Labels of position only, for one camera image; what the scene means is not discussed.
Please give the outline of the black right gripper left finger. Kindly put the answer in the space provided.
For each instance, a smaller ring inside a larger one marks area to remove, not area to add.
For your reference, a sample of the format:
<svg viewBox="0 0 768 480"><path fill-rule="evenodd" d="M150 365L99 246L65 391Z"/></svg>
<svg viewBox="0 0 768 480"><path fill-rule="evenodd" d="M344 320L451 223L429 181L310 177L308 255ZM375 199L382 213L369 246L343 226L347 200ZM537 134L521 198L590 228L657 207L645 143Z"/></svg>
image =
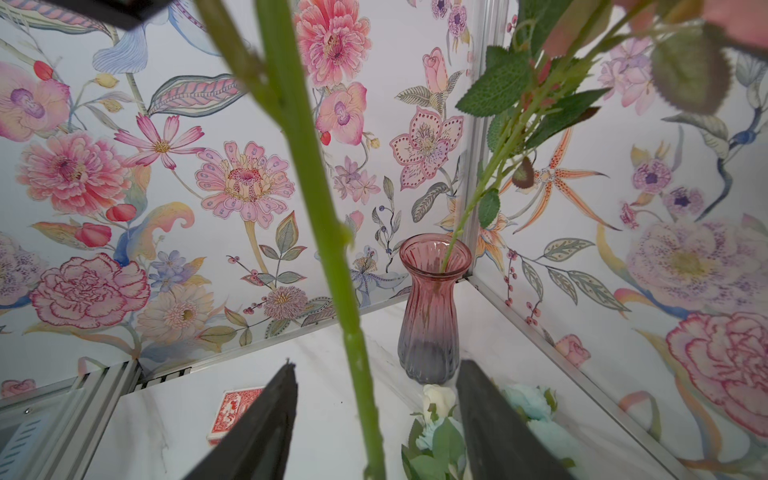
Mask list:
<svg viewBox="0 0 768 480"><path fill-rule="evenodd" d="M187 480L282 480L298 403L295 365L285 363Z"/></svg>

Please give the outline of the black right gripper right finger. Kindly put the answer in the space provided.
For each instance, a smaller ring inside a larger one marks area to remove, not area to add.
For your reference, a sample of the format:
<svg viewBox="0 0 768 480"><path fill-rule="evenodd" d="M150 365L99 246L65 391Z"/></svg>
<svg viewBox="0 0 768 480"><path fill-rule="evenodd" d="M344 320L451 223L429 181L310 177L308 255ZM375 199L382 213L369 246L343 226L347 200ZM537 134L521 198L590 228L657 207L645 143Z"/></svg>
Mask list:
<svg viewBox="0 0 768 480"><path fill-rule="evenodd" d="M475 361L461 362L456 388L468 466L475 479L572 477L536 439Z"/></svg>

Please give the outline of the large peach peony stem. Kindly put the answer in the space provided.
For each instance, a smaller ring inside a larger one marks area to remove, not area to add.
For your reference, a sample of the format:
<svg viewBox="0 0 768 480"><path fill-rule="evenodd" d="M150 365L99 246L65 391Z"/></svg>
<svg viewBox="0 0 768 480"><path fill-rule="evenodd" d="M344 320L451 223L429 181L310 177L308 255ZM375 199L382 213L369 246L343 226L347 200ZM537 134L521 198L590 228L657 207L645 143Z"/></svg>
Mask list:
<svg viewBox="0 0 768 480"><path fill-rule="evenodd" d="M523 1L511 43L487 51L485 72L458 102L460 111L489 118L491 159L481 171L467 212L478 217L480 252L506 275L517 252L495 238L506 218L509 187L534 190L530 222L559 191L585 216L592 209L570 187L582 177L561 165L572 129L591 119L603 98L618 96L643 111L656 98L675 110L674 122L698 129L720 166L767 126L760 93L767 72L767 5L763 1L626 1L610 19L610 1ZM629 268L679 282L707 277L732 281L767 267L767 234L758 225L728 226L711 217L716 199L674 186L677 162L634 149L638 193L624 204L626 228L660 201L656 218L629 257Z"/></svg>

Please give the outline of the coral rose spray stem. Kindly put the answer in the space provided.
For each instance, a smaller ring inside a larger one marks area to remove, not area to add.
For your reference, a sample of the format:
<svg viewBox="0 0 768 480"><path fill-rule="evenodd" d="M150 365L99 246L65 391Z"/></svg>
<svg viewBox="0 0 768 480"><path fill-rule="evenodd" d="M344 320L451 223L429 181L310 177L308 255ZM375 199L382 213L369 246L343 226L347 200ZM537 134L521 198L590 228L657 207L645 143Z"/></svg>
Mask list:
<svg viewBox="0 0 768 480"><path fill-rule="evenodd" d="M315 134L309 95L300 61L292 12L285 1L254 4L263 49L249 50L221 1L196 4L209 37L230 71L262 110L283 131L309 215L351 375L367 457L366 479L386 478L383 436L365 336L348 268L350 237L338 219Z"/></svg>

